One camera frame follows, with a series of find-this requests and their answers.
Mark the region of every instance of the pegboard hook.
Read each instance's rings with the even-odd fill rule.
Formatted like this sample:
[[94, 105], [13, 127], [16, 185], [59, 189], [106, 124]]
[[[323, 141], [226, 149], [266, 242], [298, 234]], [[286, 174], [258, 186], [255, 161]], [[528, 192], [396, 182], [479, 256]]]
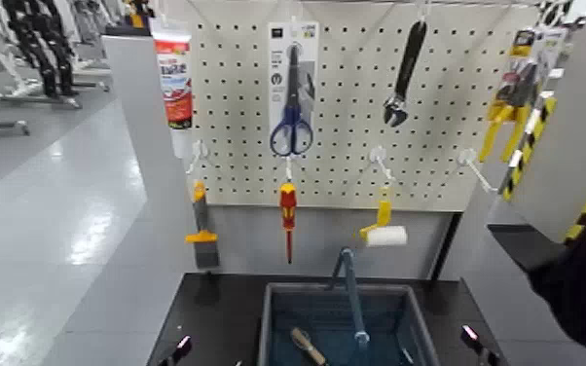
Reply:
[[288, 6], [286, 12], [290, 22], [296, 22], [299, 18], [302, 18], [302, 1], [300, 0], [288, 0]]
[[429, 17], [431, 0], [416, 0], [416, 6], [418, 7], [418, 19], [422, 22], [425, 22], [427, 17]]
[[206, 159], [209, 156], [209, 149], [204, 145], [204, 142], [200, 139], [193, 143], [193, 161], [186, 170], [186, 175], [190, 175], [196, 169], [196, 165], [202, 159]]
[[457, 163], [461, 166], [468, 166], [470, 169], [475, 173], [479, 182], [482, 184], [482, 189], [486, 193], [496, 193], [497, 188], [493, 188], [491, 183], [486, 179], [484, 175], [479, 171], [477, 166], [473, 163], [475, 158], [477, 157], [477, 153], [473, 149], [464, 149], [460, 153], [458, 153]]
[[291, 169], [292, 161], [293, 159], [290, 155], [286, 157], [286, 179], [288, 179], [289, 182], [293, 180], [293, 170]]
[[382, 169], [382, 172], [386, 176], [386, 180], [388, 180], [388, 181], [396, 180], [395, 177], [390, 173], [390, 169], [384, 165], [384, 159], [386, 159], [386, 149], [384, 147], [382, 147], [382, 145], [380, 145], [378, 147], [374, 147], [370, 151], [369, 158], [370, 158], [370, 163], [372, 163], [372, 164], [377, 163], [380, 166], [380, 168]]

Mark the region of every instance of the scissors blister pack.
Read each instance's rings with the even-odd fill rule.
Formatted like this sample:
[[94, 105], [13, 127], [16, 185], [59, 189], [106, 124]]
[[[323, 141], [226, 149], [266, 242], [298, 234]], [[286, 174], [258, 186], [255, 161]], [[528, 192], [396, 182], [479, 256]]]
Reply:
[[270, 147], [278, 156], [300, 155], [313, 144], [318, 23], [269, 24]]

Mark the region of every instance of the caulk tube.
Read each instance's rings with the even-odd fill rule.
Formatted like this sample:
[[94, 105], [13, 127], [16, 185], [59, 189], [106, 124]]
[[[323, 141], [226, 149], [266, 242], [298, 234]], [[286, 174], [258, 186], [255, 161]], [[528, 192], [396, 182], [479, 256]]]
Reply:
[[193, 125], [191, 33], [185, 23], [166, 21], [165, 17], [150, 19], [152, 37], [155, 39], [157, 62], [165, 104], [165, 114], [170, 127], [175, 157], [191, 160], [191, 126]]

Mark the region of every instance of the paint roller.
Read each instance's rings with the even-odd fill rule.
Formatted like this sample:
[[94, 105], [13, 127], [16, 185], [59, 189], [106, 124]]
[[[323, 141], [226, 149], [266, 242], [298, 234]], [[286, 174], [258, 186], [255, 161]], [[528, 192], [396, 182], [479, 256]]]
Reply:
[[404, 226], [388, 226], [391, 215], [389, 188], [382, 187], [380, 194], [377, 222], [359, 230], [359, 236], [365, 241], [367, 247], [405, 245], [407, 231]]

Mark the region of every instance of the yellow tool packaging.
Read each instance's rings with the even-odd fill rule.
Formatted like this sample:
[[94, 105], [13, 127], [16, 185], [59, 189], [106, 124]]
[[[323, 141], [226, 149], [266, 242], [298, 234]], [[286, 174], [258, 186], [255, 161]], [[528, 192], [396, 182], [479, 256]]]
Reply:
[[509, 161], [523, 135], [533, 104], [557, 62], [566, 34], [564, 29], [546, 27], [527, 28], [516, 33], [506, 72], [487, 113], [490, 125], [479, 153], [480, 162], [491, 153], [504, 123], [514, 124], [500, 157], [504, 163]]

